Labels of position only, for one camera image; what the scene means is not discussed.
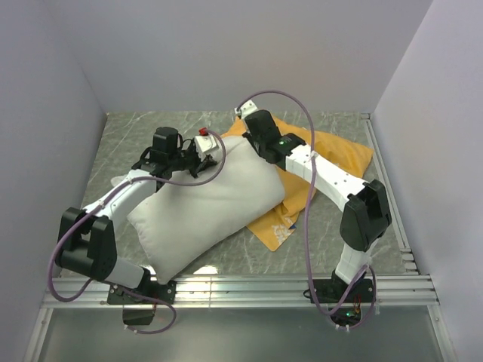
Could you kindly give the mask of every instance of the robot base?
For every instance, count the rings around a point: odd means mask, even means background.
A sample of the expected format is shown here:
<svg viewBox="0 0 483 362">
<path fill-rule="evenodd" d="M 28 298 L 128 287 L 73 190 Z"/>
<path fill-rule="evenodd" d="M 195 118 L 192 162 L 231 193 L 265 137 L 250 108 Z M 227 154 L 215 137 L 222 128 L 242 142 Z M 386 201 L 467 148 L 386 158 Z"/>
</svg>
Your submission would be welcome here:
<svg viewBox="0 0 483 362">
<path fill-rule="evenodd" d="M 160 299 L 163 302 L 173 304 L 176 294 L 176 282 L 169 281 L 166 285 L 158 284 L 156 281 L 149 281 L 147 290 L 143 295 Z M 137 299 L 122 292 L 122 289 L 111 286 L 107 296 L 107 304 L 110 305 L 139 305 L 152 304 L 144 299 Z M 152 309 L 122 309 L 122 321 L 126 326 L 149 326 L 154 318 L 155 306 Z"/>
<path fill-rule="evenodd" d="M 344 294 L 347 284 L 339 277 L 332 273 L 332 278 L 314 280 L 315 294 L 321 304 L 337 304 L 340 297 Z M 361 303 L 371 303 L 374 298 L 375 290 L 371 279 L 364 279 L 364 275 L 355 283 L 351 291 L 347 295 L 344 303 L 353 305 L 352 307 L 343 307 L 331 315 L 331 320 L 340 326 L 349 325 L 350 327 L 357 324 L 361 320 Z M 303 295 L 314 301 L 310 296 L 309 290 L 305 290 Z"/>
</svg>

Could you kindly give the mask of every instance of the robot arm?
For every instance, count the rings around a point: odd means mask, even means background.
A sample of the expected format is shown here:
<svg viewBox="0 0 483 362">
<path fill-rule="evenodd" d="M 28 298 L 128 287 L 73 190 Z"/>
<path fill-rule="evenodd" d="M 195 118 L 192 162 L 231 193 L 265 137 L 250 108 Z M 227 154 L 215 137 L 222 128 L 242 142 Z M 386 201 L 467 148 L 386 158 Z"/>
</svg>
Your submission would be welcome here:
<svg viewBox="0 0 483 362">
<path fill-rule="evenodd" d="M 177 130 L 158 128 L 152 146 L 143 152 L 123 179 L 122 183 L 128 184 L 125 188 L 120 192 L 112 189 L 83 210 L 69 208 L 62 216 L 59 238 L 87 213 L 100 204 L 103 206 L 66 240 L 56 256 L 56 264 L 96 281 L 136 290 L 144 296 L 158 294 L 158 286 L 151 282 L 149 270 L 118 257 L 115 231 L 139 203 L 164 185 L 153 176 L 170 179 L 173 172 L 188 170 L 197 177 L 199 172 L 216 164 L 211 157 L 218 150 L 216 139 L 203 130 L 200 133 L 187 149 L 183 149 L 183 140 Z"/>
<path fill-rule="evenodd" d="M 257 154 L 307 182 L 312 180 L 312 158 L 317 171 L 315 188 L 327 195 L 343 212 L 340 235 L 345 241 L 335 275 L 349 284 L 360 268 L 370 261 L 372 247 L 391 224 L 384 185 L 354 177 L 317 153 L 298 136 L 281 135 L 268 111 L 246 102 L 238 115 L 244 121 L 248 139 Z"/>
</svg>

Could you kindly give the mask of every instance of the cable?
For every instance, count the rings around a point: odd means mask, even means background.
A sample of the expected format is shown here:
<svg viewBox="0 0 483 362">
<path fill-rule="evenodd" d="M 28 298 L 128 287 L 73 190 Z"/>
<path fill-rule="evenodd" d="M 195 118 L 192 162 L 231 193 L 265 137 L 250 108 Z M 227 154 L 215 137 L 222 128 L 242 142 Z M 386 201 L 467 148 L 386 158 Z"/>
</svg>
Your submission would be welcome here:
<svg viewBox="0 0 483 362">
<path fill-rule="evenodd" d="M 302 111 L 303 111 L 303 113 L 305 113 L 305 116 L 307 117 L 307 120 L 309 121 L 309 125 L 310 125 L 310 152 L 314 152 L 315 151 L 315 127 L 314 127 L 314 123 L 312 121 L 312 117 L 310 116 L 307 108 L 296 97 L 294 97 L 294 96 L 292 96 L 288 93 L 285 93 L 284 91 L 281 91 L 281 90 L 273 90 L 273 89 L 261 90 L 260 92 L 256 92 L 256 93 L 250 95 L 249 97 L 247 97 L 245 100 L 243 100 L 243 102 L 241 102 L 238 105 L 238 107 L 236 107 L 236 110 L 239 111 L 240 108 L 247 101 L 249 101 L 252 98 L 259 96 L 261 94 L 280 94 L 282 96 L 285 96 L 285 97 L 293 100 L 302 109 Z M 369 268 L 371 270 L 371 274 L 373 276 L 373 284 L 374 284 L 374 286 L 373 286 L 373 291 L 374 291 L 373 301 L 371 303 L 370 311 L 364 316 L 364 318 L 360 322 L 355 324 L 354 326 L 350 327 L 350 329 L 353 329 L 353 328 L 356 328 L 359 325 L 361 325 L 362 322 L 366 320 L 367 316 L 370 314 L 370 312 L 372 311 L 372 309 L 374 307 L 374 304 L 376 302 L 376 293 L 377 293 L 376 284 L 375 284 L 376 275 L 374 273 L 374 270 L 369 265 L 363 265 L 362 268 L 355 275 L 355 277 L 352 279 L 350 284 L 347 286 L 346 291 L 344 292 L 344 294 L 342 295 L 339 302 L 336 304 L 336 306 L 334 308 L 332 308 L 330 311 L 325 311 L 322 308 L 322 306 L 320 305 L 320 303 L 318 301 L 318 297 L 315 293 L 313 274 L 312 274 L 312 265 L 311 265 L 311 262 L 310 262 L 310 252 L 309 252 L 309 210 L 310 210 L 310 204 L 312 202 L 312 194 L 315 190 L 315 180 L 317 178 L 317 169 L 316 169 L 316 165 L 315 165 L 315 158 L 314 157 L 310 158 L 310 161 L 311 161 L 311 164 L 312 164 L 312 179 L 310 180 L 309 193 L 307 194 L 307 201 L 306 201 L 306 204 L 305 204 L 305 213 L 303 215 L 303 241 L 304 241 L 304 246 L 305 246 L 305 262 L 306 262 L 306 269 L 307 269 L 307 277 L 309 279 L 308 282 L 309 282 L 310 295 L 312 296 L 312 300 L 314 301 L 315 306 L 317 307 L 318 311 L 320 311 L 324 315 L 331 316 L 337 310 L 339 310 L 340 306 L 344 303 L 347 295 L 349 294 L 350 290 L 352 289 L 352 286 L 354 285 L 354 283 Z"/>
<path fill-rule="evenodd" d="M 60 302 L 72 302 L 72 301 L 76 300 L 77 298 L 79 298 L 80 295 L 88 287 L 88 285 L 92 282 L 92 279 L 89 278 L 85 282 L 85 284 L 81 287 L 81 289 L 76 294 L 74 294 L 73 296 L 69 296 L 69 297 L 61 296 L 55 290 L 54 276 L 53 276 L 54 264 L 55 264 L 55 259 L 57 258 L 57 254 L 60 252 L 60 249 L 62 249 L 62 246 L 66 243 L 67 239 L 69 239 L 74 234 L 74 232 L 82 224 L 84 224 L 84 222 L 86 222 L 91 216 L 93 216 L 96 213 L 98 213 L 99 211 L 101 211 L 103 209 L 103 205 L 109 203 L 123 188 L 125 188 L 126 186 L 130 185 L 131 183 L 135 183 L 137 181 L 157 181 L 157 182 L 160 182 L 160 183 L 167 183 L 167 184 L 176 185 L 176 186 L 201 186 L 201 185 L 206 185 L 207 183 L 213 181 L 221 173 L 221 170 L 225 166 L 225 162 L 226 162 L 226 147 L 225 147 L 225 144 L 223 143 L 223 140 L 221 139 L 220 135 L 218 135 L 218 133 L 215 133 L 212 130 L 208 130 L 208 133 L 212 134 L 217 139 L 218 143 L 220 144 L 221 151 L 222 151 L 222 158 L 221 158 L 221 161 L 220 161 L 220 166 L 218 167 L 217 171 L 213 175 L 208 177 L 205 181 L 201 181 L 201 182 L 198 182 L 198 183 L 179 183 L 179 182 L 176 182 L 176 181 L 171 181 L 169 179 L 162 179 L 161 177 L 154 177 L 154 176 L 134 177 L 131 180 L 131 182 L 126 181 L 124 183 L 121 183 L 117 187 L 115 187 L 109 193 L 109 195 L 106 197 L 106 199 L 103 201 L 102 204 L 99 204 L 98 206 L 96 206 L 90 213 L 85 214 L 78 222 L 74 223 L 74 225 L 72 225 L 71 228 L 69 230 L 67 230 L 67 232 L 60 238 L 57 245 L 55 246 L 54 251 L 52 252 L 51 257 L 48 261 L 48 267 L 47 267 L 47 286 L 48 286 L 48 289 L 49 289 L 51 295 L 56 300 L 58 300 Z M 154 302 L 162 304 L 162 305 L 167 305 L 167 303 L 164 303 L 163 301 L 161 301 L 159 299 L 153 299 L 153 298 L 149 298 L 147 296 L 140 296 L 140 295 L 136 295 L 136 297 L 139 297 L 141 299 L 145 299 L 145 300 L 150 301 L 150 302 L 154 301 Z M 163 332 L 164 330 L 169 328 L 174 323 L 174 319 L 176 319 L 176 312 L 175 312 L 175 310 L 172 306 L 169 305 L 169 308 L 174 312 L 174 318 L 172 320 L 172 323 L 169 323 L 169 325 L 167 327 L 163 328 L 162 330 L 159 330 L 157 332 L 155 331 L 155 333 Z"/>
</svg>

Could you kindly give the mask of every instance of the floor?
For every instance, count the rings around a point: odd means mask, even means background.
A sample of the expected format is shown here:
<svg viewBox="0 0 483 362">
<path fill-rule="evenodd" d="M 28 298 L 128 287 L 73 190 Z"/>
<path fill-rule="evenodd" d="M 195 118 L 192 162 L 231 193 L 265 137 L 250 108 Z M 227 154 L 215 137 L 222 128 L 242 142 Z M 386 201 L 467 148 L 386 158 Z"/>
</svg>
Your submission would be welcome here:
<svg viewBox="0 0 483 362">
<path fill-rule="evenodd" d="M 286 122 L 307 127 L 300 112 L 275 112 Z M 111 189 L 114 176 L 126 174 L 140 153 L 151 144 L 157 127 L 171 126 L 188 137 L 201 127 L 223 133 L 232 123 L 232 112 L 146 112 L 109 114 L 91 172 L 83 204 L 90 204 Z M 369 146 L 365 121 L 358 113 L 311 112 L 315 128 L 335 133 L 348 140 Z M 365 179 L 378 178 L 374 162 Z M 305 273 L 302 217 L 297 230 L 275 252 L 269 251 L 246 228 L 221 241 L 193 261 L 184 274 L 210 272 L 221 275 Z M 312 268 L 328 274 L 335 268 L 343 247 L 339 235 L 341 213 L 328 198 L 318 193 L 310 210 L 310 245 Z M 116 235 L 118 254 L 141 265 L 148 265 L 134 227 L 126 222 Z M 399 245 L 391 226 L 374 251 L 373 266 L 378 274 L 404 273 Z"/>
</svg>

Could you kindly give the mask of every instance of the white wall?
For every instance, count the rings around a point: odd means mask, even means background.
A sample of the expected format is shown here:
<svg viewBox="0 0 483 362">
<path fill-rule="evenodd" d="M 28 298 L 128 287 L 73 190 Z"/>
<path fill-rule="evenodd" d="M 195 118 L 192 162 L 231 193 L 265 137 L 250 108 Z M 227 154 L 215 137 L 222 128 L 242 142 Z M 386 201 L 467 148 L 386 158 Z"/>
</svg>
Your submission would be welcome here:
<svg viewBox="0 0 483 362">
<path fill-rule="evenodd" d="M 483 2 L 435 0 L 374 113 L 418 265 L 461 361 L 483 360 Z"/>
<path fill-rule="evenodd" d="M 0 2 L 0 49 L 0 360 L 17 362 L 105 116 L 42 1 Z"/>
<path fill-rule="evenodd" d="M 106 111 L 373 111 L 431 0 L 45 2 Z"/>
</svg>

